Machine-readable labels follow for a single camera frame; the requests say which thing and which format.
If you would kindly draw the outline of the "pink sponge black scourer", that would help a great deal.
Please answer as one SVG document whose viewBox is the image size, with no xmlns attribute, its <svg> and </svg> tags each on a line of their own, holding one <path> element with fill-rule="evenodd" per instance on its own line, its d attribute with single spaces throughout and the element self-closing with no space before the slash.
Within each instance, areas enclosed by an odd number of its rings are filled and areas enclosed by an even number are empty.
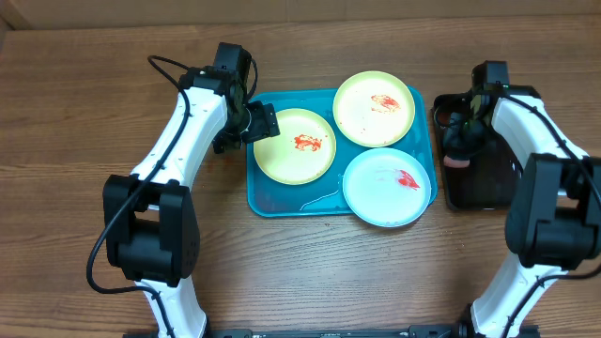
<svg viewBox="0 0 601 338">
<path fill-rule="evenodd" d="M 449 156 L 443 158 L 443 165 L 449 168 L 462 169 L 470 166 L 470 160 L 457 160 Z"/>
</svg>

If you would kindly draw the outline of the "yellow plate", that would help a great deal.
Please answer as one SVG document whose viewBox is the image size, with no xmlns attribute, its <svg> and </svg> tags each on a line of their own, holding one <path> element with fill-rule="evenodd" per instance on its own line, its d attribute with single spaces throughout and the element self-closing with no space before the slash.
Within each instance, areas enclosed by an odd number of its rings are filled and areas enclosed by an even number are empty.
<svg viewBox="0 0 601 338">
<path fill-rule="evenodd" d="M 315 112 L 292 108 L 276 113 L 280 134 L 254 143 L 254 159 L 269 178 L 302 185 L 323 176 L 336 154 L 331 125 Z"/>
<path fill-rule="evenodd" d="M 410 130 L 416 106 L 397 77 L 369 70 L 347 78 L 332 105 L 335 125 L 359 146 L 383 147 L 400 141 Z"/>
</svg>

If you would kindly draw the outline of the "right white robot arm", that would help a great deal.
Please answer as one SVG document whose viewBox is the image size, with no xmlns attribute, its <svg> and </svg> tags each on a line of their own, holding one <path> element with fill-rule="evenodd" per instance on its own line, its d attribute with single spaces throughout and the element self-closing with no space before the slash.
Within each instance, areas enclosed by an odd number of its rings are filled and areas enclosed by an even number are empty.
<svg viewBox="0 0 601 338">
<path fill-rule="evenodd" d="M 456 337 L 536 337 L 522 321 L 559 280 L 600 255 L 600 160 L 559 130 L 530 86 L 480 84 L 432 108 L 447 204 L 507 208 L 508 254 Z"/>
</svg>

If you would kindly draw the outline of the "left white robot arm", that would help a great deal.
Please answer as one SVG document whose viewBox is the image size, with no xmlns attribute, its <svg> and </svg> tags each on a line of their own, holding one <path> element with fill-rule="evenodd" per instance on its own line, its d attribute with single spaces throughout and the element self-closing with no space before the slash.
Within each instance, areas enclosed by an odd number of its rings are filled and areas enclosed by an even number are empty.
<svg viewBox="0 0 601 338">
<path fill-rule="evenodd" d="M 101 247 L 141 291 L 157 320 L 156 337 L 206 337 L 192 273 L 200 233 L 192 200 L 196 174 L 208 150 L 279 135 L 272 104 L 250 101 L 237 70 L 189 68 L 176 83 L 177 105 L 159 140 L 127 177 L 112 175 L 103 188 Z"/>
</svg>

